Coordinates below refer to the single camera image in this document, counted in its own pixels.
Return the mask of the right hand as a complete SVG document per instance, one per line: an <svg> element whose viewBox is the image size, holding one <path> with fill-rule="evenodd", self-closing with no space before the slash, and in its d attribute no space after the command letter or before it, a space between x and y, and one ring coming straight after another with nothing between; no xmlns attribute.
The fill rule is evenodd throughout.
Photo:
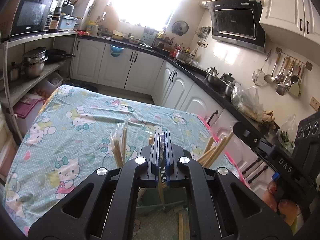
<svg viewBox="0 0 320 240"><path fill-rule="evenodd" d="M274 181L269 182L267 186L267 190L263 194L263 201L274 212L279 211L282 215L284 215L283 220L289 226L292 226L298 216L299 207L296 203L287 199L276 201L276 198L275 198L276 193L277 193L276 183Z"/></svg>

